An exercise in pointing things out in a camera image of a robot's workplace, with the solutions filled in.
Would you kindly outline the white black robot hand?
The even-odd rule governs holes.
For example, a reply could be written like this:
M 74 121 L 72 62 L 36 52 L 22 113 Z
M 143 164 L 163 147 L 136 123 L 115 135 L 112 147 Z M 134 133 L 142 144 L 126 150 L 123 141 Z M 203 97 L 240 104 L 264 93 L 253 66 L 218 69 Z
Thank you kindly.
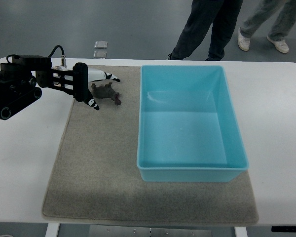
M 102 80 L 113 80 L 116 82 L 120 82 L 120 79 L 113 74 L 106 73 L 98 69 L 88 68 L 88 82 L 91 82 L 91 84 L 93 84 Z M 95 97 L 93 97 L 91 91 L 88 94 L 87 99 L 84 100 L 84 103 L 95 110 L 99 110 L 99 106 L 97 105 Z

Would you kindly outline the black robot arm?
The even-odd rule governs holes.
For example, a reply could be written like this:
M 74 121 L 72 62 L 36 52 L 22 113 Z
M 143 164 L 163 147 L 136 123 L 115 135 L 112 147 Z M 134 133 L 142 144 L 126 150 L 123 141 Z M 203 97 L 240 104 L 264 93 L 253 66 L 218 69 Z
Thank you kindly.
M 0 64 L 0 119 L 7 120 L 41 98 L 42 88 L 62 91 L 78 102 L 98 110 L 88 89 L 88 67 L 76 63 L 66 69 L 61 57 L 61 68 L 52 65 L 51 56 L 10 54 Z

